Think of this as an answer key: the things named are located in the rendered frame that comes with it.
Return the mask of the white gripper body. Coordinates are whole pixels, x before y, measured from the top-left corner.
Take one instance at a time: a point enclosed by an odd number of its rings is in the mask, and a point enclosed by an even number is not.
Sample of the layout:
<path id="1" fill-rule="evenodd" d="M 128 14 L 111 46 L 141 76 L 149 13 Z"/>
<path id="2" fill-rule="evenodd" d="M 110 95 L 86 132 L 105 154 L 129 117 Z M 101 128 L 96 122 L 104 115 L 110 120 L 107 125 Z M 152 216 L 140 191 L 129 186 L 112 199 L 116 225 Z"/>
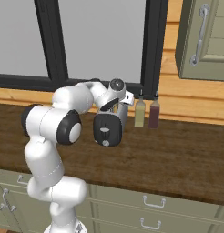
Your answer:
<path id="1" fill-rule="evenodd" d="M 128 105 L 128 106 L 133 106 L 134 105 L 134 94 L 127 91 L 125 94 L 125 97 L 120 100 L 122 104 Z"/>

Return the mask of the black and silver toaster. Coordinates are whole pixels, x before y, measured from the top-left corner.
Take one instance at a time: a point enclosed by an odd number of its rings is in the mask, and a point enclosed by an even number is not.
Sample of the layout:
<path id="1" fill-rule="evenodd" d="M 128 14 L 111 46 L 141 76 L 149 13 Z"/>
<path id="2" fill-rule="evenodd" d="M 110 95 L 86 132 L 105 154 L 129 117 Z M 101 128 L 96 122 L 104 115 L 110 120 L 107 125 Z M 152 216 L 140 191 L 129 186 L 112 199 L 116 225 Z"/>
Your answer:
<path id="1" fill-rule="evenodd" d="M 128 107 L 125 104 L 118 104 L 118 111 L 99 111 L 93 122 L 93 133 L 95 141 L 103 147 L 117 146 L 123 136 L 124 128 L 127 122 Z M 100 128 L 109 128 L 109 132 L 101 132 Z"/>

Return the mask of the yellow-green bottle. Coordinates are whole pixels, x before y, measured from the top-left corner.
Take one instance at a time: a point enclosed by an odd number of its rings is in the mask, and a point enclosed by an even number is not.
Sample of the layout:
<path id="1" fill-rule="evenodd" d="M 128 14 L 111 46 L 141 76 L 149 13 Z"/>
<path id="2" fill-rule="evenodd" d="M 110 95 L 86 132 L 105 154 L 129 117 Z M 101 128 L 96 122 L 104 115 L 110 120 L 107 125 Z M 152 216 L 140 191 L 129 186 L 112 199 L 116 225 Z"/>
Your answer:
<path id="1" fill-rule="evenodd" d="M 143 96 L 139 97 L 135 107 L 135 127 L 143 127 L 145 120 L 146 105 Z"/>

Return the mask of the dark red bottle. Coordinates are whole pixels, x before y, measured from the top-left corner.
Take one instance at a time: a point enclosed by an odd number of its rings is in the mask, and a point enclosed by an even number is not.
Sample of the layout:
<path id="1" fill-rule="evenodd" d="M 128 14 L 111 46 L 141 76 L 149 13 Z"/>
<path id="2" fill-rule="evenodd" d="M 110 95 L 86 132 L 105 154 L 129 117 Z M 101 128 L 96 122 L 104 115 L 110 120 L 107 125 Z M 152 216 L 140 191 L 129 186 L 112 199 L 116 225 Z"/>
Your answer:
<path id="1" fill-rule="evenodd" d="M 149 128 L 157 128 L 158 127 L 159 110 L 160 110 L 160 105 L 158 102 L 158 94 L 155 94 L 154 101 L 150 105 L 149 120 L 148 120 L 148 127 Z"/>

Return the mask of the wide olive green drawer front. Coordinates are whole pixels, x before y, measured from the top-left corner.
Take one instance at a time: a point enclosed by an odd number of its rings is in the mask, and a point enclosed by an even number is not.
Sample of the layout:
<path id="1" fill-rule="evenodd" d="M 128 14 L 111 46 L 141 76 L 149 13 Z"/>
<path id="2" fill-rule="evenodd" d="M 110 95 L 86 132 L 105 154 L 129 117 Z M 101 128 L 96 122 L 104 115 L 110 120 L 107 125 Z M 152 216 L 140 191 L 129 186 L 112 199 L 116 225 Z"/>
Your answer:
<path id="1" fill-rule="evenodd" d="M 125 190 L 121 188 L 104 187 L 99 185 L 89 186 L 90 197 L 113 202 L 117 204 L 128 205 L 136 208 L 147 208 L 151 210 L 161 210 L 165 212 L 187 215 L 199 218 L 214 219 L 217 218 L 219 205 L 208 204 L 198 201 L 191 201 L 181 198 L 170 198 L 154 194 L 146 194 L 137 191 Z M 148 197 L 149 202 L 158 203 L 162 198 L 166 202 L 163 208 L 150 208 L 143 204 L 143 196 Z"/>
<path id="2" fill-rule="evenodd" d="M 94 215 L 101 221 L 154 233 L 209 233 L 211 223 L 166 214 L 94 203 Z"/>

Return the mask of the small olive green drawer front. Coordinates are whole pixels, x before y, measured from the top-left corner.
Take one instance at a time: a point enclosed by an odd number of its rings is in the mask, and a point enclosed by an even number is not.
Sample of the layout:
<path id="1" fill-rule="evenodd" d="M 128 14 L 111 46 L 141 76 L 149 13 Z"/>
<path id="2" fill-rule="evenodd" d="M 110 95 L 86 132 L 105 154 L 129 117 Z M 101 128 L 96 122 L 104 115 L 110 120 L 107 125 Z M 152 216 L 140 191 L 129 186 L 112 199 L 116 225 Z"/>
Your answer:
<path id="1" fill-rule="evenodd" d="M 18 175 L 23 176 L 23 181 L 28 182 L 32 177 L 31 174 L 20 173 L 10 170 L 0 169 L 0 185 L 10 190 L 26 190 L 27 186 L 17 183 Z"/>

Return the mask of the black window frame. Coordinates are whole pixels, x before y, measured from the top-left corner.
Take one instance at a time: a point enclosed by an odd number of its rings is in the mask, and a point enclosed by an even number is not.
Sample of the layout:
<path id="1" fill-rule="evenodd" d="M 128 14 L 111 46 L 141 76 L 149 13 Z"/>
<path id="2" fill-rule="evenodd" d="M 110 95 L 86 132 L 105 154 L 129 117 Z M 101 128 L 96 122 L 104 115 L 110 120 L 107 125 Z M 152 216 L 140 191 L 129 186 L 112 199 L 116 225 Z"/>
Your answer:
<path id="1" fill-rule="evenodd" d="M 0 87 L 52 92 L 79 82 L 68 76 L 58 0 L 34 0 L 46 60 L 47 76 L 0 74 Z M 158 95 L 168 0 L 146 0 L 140 80 L 126 82 L 128 91 L 152 100 Z"/>

